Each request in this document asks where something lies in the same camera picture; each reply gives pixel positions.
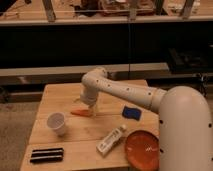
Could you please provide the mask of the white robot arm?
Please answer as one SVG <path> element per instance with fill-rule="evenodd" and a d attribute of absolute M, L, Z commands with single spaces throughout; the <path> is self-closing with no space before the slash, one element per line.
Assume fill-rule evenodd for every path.
<path fill-rule="evenodd" d="M 113 81 L 103 67 L 85 73 L 81 83 L 80 99 L 88 106 L 104 92 L 159 116 L 159 171 L 213 171 L 213 115 L 199 91 Z"/>

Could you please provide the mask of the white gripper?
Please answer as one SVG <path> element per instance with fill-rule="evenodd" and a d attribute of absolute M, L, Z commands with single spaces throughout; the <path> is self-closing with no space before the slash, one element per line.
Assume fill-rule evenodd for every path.
<path fill-rule="evenodd" d="M 98 96 L 90 96 L 88 94 L 82 93 L 79 97 L 75 99 L 75 102 L 82 102 L 89 107 L 89 113 L 92 116 L 96 116 L 98 113 L 97 103 Z"/>

